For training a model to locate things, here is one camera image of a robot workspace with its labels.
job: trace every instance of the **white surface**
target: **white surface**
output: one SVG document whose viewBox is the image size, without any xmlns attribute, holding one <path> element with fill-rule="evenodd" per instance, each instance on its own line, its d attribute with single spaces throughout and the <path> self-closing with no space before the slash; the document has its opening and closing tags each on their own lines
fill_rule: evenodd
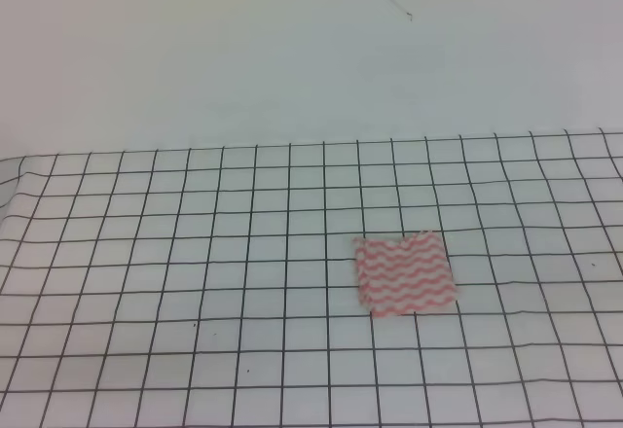
<svg viewBox="0 0 623 428">
<path fill-rule="evenodd" d="M 0 0 L 0 156 L 619 125 L 623 0 Z"/>
<path fill-rule="evenodd" d="M 622 425 L 623 135 L 613 159 L 572 136 L 577 165 L 534 141 L 540 164 L 499 140 L 510 183 L 494 139 L 395 142 L 395 173 L 388 142 L 226 149 L 220 171 L 218 149 L 29 158 L 0 226 L 0 426 L 428 426 L 426 398 L 435 427 Z M 362 221 L 443 227 L 458 306 L 371 321 Z"/>
</svg>

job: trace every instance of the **white wall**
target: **white wall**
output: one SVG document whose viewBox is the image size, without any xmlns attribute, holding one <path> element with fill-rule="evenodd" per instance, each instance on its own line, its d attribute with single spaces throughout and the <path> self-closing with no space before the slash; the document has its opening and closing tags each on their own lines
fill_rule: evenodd
<svg viewBox="0 0 623 428">
<path fill-rule="evenodd" d="M 620 119 L 623 0 L 396 1 L 0 0 L 0 154 Z"/>
</svg>

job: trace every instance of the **grid paper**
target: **grid paper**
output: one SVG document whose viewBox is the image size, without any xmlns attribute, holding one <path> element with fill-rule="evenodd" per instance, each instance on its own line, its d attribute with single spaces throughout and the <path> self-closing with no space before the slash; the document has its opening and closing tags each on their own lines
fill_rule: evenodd
<svg viewBox="0 0 623 428">
<path fill-rule="evenodd" d="M 623 426 L 622 172 L 602 131 L 2 160 L 0 427 Z M 458 303 L 371 319 L 351 240 L 422 230 Z"/>
</svg>

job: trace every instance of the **grid square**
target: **grid square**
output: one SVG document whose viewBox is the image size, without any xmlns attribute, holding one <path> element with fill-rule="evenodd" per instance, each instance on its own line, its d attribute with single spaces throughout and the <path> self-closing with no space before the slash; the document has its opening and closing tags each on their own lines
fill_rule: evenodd
<svg viewBox="0 0 623 428">
<path fill-rule="evenodd" d="M 99 387 L 103 389 L 138 388 L 143 382 L 147 355 L 110 355 L 106 357 Z"/>
<path fill-rule="evenodd" d="M 197 351 L 238 350 L 239 319 L 201 321 Z"/>
<path fill-rule="evenodd" d="M 468 346 L 509 345 L 510 338 L 501 316 L 463 316 Z"/>
<path fill-rule="evenodd" d="M 504 161 L 536 159 L 532 139 L 529 136 L 496 138 L 495 141 Z"/>
<path fill-rule="evenodd" d="M 324 287 L 325 264 L 319 261 L 299 261 L 288 265 L 290 287 Z"/>
<path fill-rule="evenodd" d="M 403 207 L 402 223 L 405 232 L 439 231 L 439 212 L 437 207 Z"/>
<path fill-rule="evenodd" d="M 234 353 L 196 355 L 192 386 L 233 386 L 236 378 L 236 360 L 237 356 Z"/>
<path fill-rule="evenodd" d="M 329 205 L 329 198 L 332 193 L 341 190 L 327 190 L 327 206 Z M 357 193 L 357 199 L 359 199 L 359 190 L 355 190 Z M 272 192 L 280 194 L 283 198 L 282 203 L 279 205 L 279 209 L 285 211 L 287 208 L 287 192 Z M 324 192 L 322 190 L 293 190 L 290 192 L 290 211 L 301 211 L 307 209 L 323 209 L 324 208 Z"/>
<path fill-rule="evenodd" d="M 121 154 L 91 154 L 87 164 L 87 173 L 116 172 L 121 165 Z"/>
<path fill-rule="evenodd" d="M 510 348 L 469 349 L 469 362 L 476 383 L 516 381 L 517 363 Z"/>
<path fill-rule="evenodd" d="M 518 205 L 519 214 L 526 227 L 560 227 L 561 220 L 556 208 L 559 209 L 566 204 L 521 204 Z"/>
<path fill-rule="evenodd" d="M 248 259 L 250 261 L 285 260 L 285 236 L 251 237 Z"/>
<path fill-rule="evenodd" d="M 156 170 L 184 170 L 190 150 L 164 150 L 156 154 Z"/>
<path fill-rule="evenodd" d="M 361 165 L 359 170 L 362 187 L 391 186 L 396 183 L 390 165 Z"/>
<path fill-rule="evenodd" d="M 529 417 L 521 384 L 477 386 L 476 397 L 483 421 L 525 420 Z"/>
<path fill-rule="evenodd" d="M 286 220 L 287 215 L 282 212 L 254 213 L 251 221 L 251 235 L 285 235 Z"/>
<path fill-rule="evenodd" d="M 559 345 L 518 347 L 517 359 L 524 379 L 568 378 L 567 369 L 565 368 L 565 356 Z"/>
<path fill-rule="evenodd" d="M 279 389 L 239 389 L 236 398 L 236 425 L 277 425 Z"/>
<path fill-rule="evenodd" d="M 417 350 L 377 350 L 379 384 L 420 384 L 421 365 Z"/>
<path fill-rule="evenodd" d="M 258 167 L 279 167 L 288 164 L 290 150 L 288 147 L 264 147 L 257 150 Z"/>
<path fill-rule="evenodd" d="M 377 348 L 416 348 L 418 337 L 413 316 L 390 316 L 372 321 Z"/>
<path fill-rule="evenodd" d="M 319 304 L 324 305 L 324 300 L 314 305 L 320 311 Z M 332 316 L 367 316 L 369 311 L 359 301 L 359 294 L 355 287 L 329 289 L 329 309 Z"/>
<path fill-rule="evenodd" d="M 419 316 L 418 325 L 422 348 L 463 346 L 456 316 Z"/>
<path fill-rule="evenodd" d="M 457 162 L 463 160 L 462 141 L 429 141 L 428 152 L 430 161 L 437 162 Z"/>
<path fill-rule="evenodd" d="M 22 355 L 60 355 L 69 326 L 35 326 L 28 331 Z"/>
<path fill-rule="evenodd" d="M 364 207 L 388 207 L 398 205 L 395 188 L 363 188 Z"/>
<path fill-rule="evenodd" d="M 565 348 L 565 356 L 572 379 L 614 379 L 604 347 L 573 345 Z"/>
<path fill-rule="evenodd" d="M 230 424 L 233 400 L 234 391 L 232 390 L 192 390 L 188 401 L 186 423 L 191 425 Z"/>
<path fill-rule="evenodd" d="M 324 318 L 293 318 L 285 321 L 286 349 L 321 349 L 326 347 L 327 322 Z"/>
<path fill-rule="evenodd" d="M 528 343 L 555 343 L 552 323 L 543 314 L 513 314 L 507 317 L 515 345 Z"/>
<path fill-rule="evenodd" d="M 95 395 L 92 427 L 132 426 L 138 410 L 139 391 L 105 391 Z"/>
<path fill-rule="evenodd" d="M 173 249 L 171 251 L 170 260 L 173 263 L 205 262 L 209 246 L 209 238 L 176 238 L 173 240 Z M 154 259 L 150 261 L 150 263 L 161 262 L 162 261 L 155 261 Z"/>
<path fill-rule="evenodd" d="M 439 211 L 446 230 L 480 228 L 475 206 L 441 206 Z"/>
<path fill-rule="evenodd" d="M 323 144 L 293 145 L 290 150 L 290 161 L 296 165 L 322 165 Z"/>
<path fill-rule="evenodd" d="M 575 135 L 569 137 L 577 158 L 606 158 L 607 146 L 602 135 Z"/>
<path fill-rule="evenodd" d="M 184 220 L 187 216 L 180 216 L 178 229 L 180 225 L 185 225 Z M 167 238 L 173 236 L 175 230 L 174 215 L 165 216 L 146 216 L 140 219 L 140 228 L 138 229 L 138 238 Z"/>
<path fill-rule="evenodd" d="M 87 175 L 87 177 L 104 177 L 104 175 Z M 117 176 L 117 183 L 115 184 L 115 194 L 145 194 L 149 191 L 151 176 L 149 173 L 120 173 Z M 93 178 L 90 180 L 89 185 L 95 185 L 97 183 L 97 187 L 104 182 L 103 179 Z M 97 190 L 97 193 L 104 194 L 109 193 L 109 191 L 102 191 L 100 189 Z"/>
<path fill-rule="evenodd" d="M 371 350 L 331 352 L 332 384 L 374 384 L 375 369 Z"/>
<path fill-rule="evenodd" d="M 433 423 L 478 421 L 474 393 L 470 387 L 429 387 L 428 402 Z"/>
<path fill-rule="evenodd" d="M 580 284 L 543 284 L 542 287 L 551 311 L 591 310 L 586 292 Z"/>
<path fill-rule="evenodd" d="M 182 423 L 186 391 L 143 392 L 138 426 L 174 426 Z"/>
<path fill-rule="evenodd" d="M 165 266 L 130 266 L 125 292 L 159 291 L 165 280 Z"/>
<path fill-rule="evenodd" d="M 256 148 L 224 148 L 223 167 L 252 167 L 256 154 Z"/>
<path fill-rule="evenodd" d="M 11 389 L 50 390 L 57 363 L 57 358 L 20 358 L 11 381 Z"/>
<path fill-rule="evenodd" d="M 197 319 L 201 300 L 202 293 L 199 291 L 165 292 L 158 319 L 161 321 Z"/>
<path fill-rule="evenodd" d="M 198 170 L 186 175 L 186 192 L 215 191 L 219 188 L 220 172 L 218 170 Z"/>
<path fill-rule="evenodd" d="M 398 187 L 398 193 L 400 194 L 400 204 L 405 206 L 436 206 L 435 191 L 432 187 Z"/>
<path fill-rule="evenodd" d="M 225 156 L 221 149 L 194 149 L 188 162 L 189 170 L 219 168 Z"/>
<path fill-rule="evenodd" d="M 188 384 L 192 355 L 153 355 L 147 369 L 146 388 L 183 387 Z"/>
<path fill-rule="evenodd" d="M 219 195 L 219 198 L 227 199 L 227 198 L 230 198 L 231 196 L 232 194 L 227 193 L 226 195 Z M 186 192 L 182 196 L 182 207 L 180 209 L 180 213 L 181 214 L 210 214 L 214 211 L 215 203 L 216 203 L 216 193 L 188 193 Z M 172 211 L 169 209 L 167 212 L 159 212 L 158 214 L 167 214 L 167 213 L 175 214 L 176 212 L 177 212 L 177 206 L 175 206 L 175 209 Z"/>
<path fill-rule="evenodd" d="M 590 314 L 555 314 L 552 319 L 562 343 L 603 342 L 595 317 Z"/>
<path fill-rule="evenodd" d="M 289 174 L 287 168 L 258 168 L 255 171 L 255 189 L 270 190 L 287 188 Z"/>
<path fill-rule="evenodd" d="M 279 386 L 281 355 L 278 352 L 241 353 L 238 367 L 239 386 Z"/>
<path fill-rule="evenodd" d="M 255 172 L 252 169 L 221 170 L 221 190 L 251 190 L 255 183 Z"/>
<path fill-rule="evenodd" d="M 285 215 L 280 215 L 280 229 L 276 234 L 285 234 Z M 324 233 L 324 214 L 320 211 L 292 212 L 289 214 L 289 233 Z"/>
<path fill-rule="evenodd" d="M 327 180 L 328 180 L 329 173 L 330 173 L 329 169 L 327 169 L 326 173 L 327 173 Z M 290 187 L 293 189 L 307 189 L 307 188 L 322 187 L 323 185 L 322 180 L 323 180 L 323 171 L 321 168 L 294 167 L 290 169 Z"/>
<path fill-rule="evenodd" d="M 363 216 L 359 209 L 327 211 L 326 218 L 329 233 L 363 232 Z"/>
<path fill-rule="evenodd" d="M 110 324 L 75 324 L 69 332 L 65 355 L 102 354 L 108 342 Z"/>
<path fill-rule="evenodd" d="M 540 162 L 536 160 L 524 162 L 505 162 L 504 171 L 508 180 L 535 180 L 544 179 Z"/>
<path fill-rule="evenodd" d="M 270 318 L 283 315 L 283 290 L 247 290 L 244 317 Z"/>
<path fill-rule="evenodd" d="M 76 323 L 106 322 L 113 319 L 118 295 L 83 295 L 74 317 Z"/>
<path fill-rule="evenodd" d="M 3 428 L 26 428 L 38 426 L 48 400 L 47 394 L 7 394 L 0 412 Z"/>
<path fill-rule="evenodd" d="M 284 384 L 326 385 L 328 375 L 326 352 L 286 352 Z"/>
<path fill-rule="evenodd" d="M 574 383 L 582 416 L 591 419 L 623 418 L 623 396 L 616 383 Z"/>
<path fill-rule="evenodd" d="M 322 180 L 320 182 L 319 185 L 315 186 L 323 186 Z M 324 169 L 324 186 L 327 188 L 358 187 L 359 171 L 357 167 L 326 167 Z"/>
<path fill-rule="evenodd" d="M 370 163 L 392 163 L 391 143 L 360 143 L 359 161 L 362 165 Z"/>
<path fill-rule="evenodd" d="M 242 322 L 240 348 L 242 350 L 281 349 L 282 333 L 283 323 L 280 319 L 245 320 Z"/>
<path fill-rule="evenodd" d="M 291 237 L 288 243 L 288 260 L 313 260 L 324 258 L 324 236 L 305 235 Z"/>
<path fill-rule="evenodd" d="M 202 318 L 232 318 L 242 313 L 241 290 L 206 290 Z"/>
<path fill-rule="evenodd" d="M 109 216 L 137 216 L 143 210 L 145 195 L 112 195 L 110 196 L 110 205 L 108 206 Z"/>
<path fill-rule="evenodd" d="M 535 418 L 577 418 L 579 416 L 568 383 L 531 382 L 526 385 L 526 389 L 532 415 Z"/>
<path fill-rule="evenodd" d="M 323 316 L 325 313 L 326 303 L 324 290 L 294 289 L 287 291 L 287 316 Z"/>
<path fill-rule="evenodd" d="M 423 350 L 421 358 L 427 383 L 470 381 L 465 350 Z"/>
<path fill-rule="evenodd" d="M 192 352 L 196 334 L 197 323 L 192 321 L 158 323 L 152 350 L 154 353 Z"/>
<path fill-rule="evenodd" d="M 504 284 L 499 292 L 506 313 L 520 311 L 547 311 L 541 289 L 536 284 Z"/>
<path fill-rule="evenodd" d="M 175 236 L 179 238 L 191 236 L 211 236 L 213 219 L 214 216 L 212 214 L 180 216 L 177 220 Z"/>
<path fill-rule="evenodd" d="M 379 389 L 381 418 L 384 423 L 425 423 L 426 399 L 420 387 L 382 387 Z"/>
<path fill-rule="evenodd" d="M 285 283 L 285 262 L 249 263 L 246 265 L 246 271 L 246 287 L 249 289 L 283 287 Z"/>
<path fill-rule="evenodd" d="M 50 397 L 44 426 L 82 427 L 87 424 L 93 393 L 54 392 Z"/>
<path fill-rule="evenodd" d="M 334 387 L 331 389 L 334 423 L 378 423 L 374 387 Z"/>
<path fill-rule="evenodd" d="M 63 357 L 55 389 L 94 389 L 103 357 Z"/>
<path fill-rule="evenodd" d="M 82 234 L 83 238 L 95 238 L 97 230 L 101 225 L 100 219 L 71 219 L 70 222 L 77 223 L 76 230 L 79 232 L 73 237 L 79 237 Z M 107 217 L 104 219 L 104 223 L 101 227 L 101 233 L 99 238 L 102 239 L 125 239 L 133 238 L 138 230 L 138 223 L 140 217 Z M 91 234 L 85 235 L 84 232 L 91 231 Z"/>
<path fill-rule="evenodd" d="M 549 182 L 557 202 L 590 201 L 591 196 L 582 180 L 552 180 Z"/>
<path fill-rule="evenodd" d="M 109 353 L 147 353 L 153 334 L 153 323 L 115 323 Z"/>
<path fill-rule="evenodd" d="M 369 318 L 329 318 L 331 348 L 368 348 L 372 344 Z"/>
<path fill-rule="evenodd" d="M 497 145 L 492 139 L 465 138 L 461 143 L 466 161 L 497 161 L 499 159 Z"/>
<path fill-rule="evenodd" d="M 286 388 L 283 391 L 283 422 L 326 423 L 329 397 L 326 388 Z"/>
</svg>

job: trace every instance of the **pink wavy striped cloth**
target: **pink wavy striped cloth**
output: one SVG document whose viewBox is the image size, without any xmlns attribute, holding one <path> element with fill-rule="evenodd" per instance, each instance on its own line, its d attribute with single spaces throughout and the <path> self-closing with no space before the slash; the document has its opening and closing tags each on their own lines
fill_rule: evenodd
<svg viewBox="0 0 623 428">
<path fill-rule="evenodd" d="M 399 241 L 356 238 L 359 300 L 375 317 L 409 314 L 457 299 L 443 240 L 418 232 Z"/>
</svg>

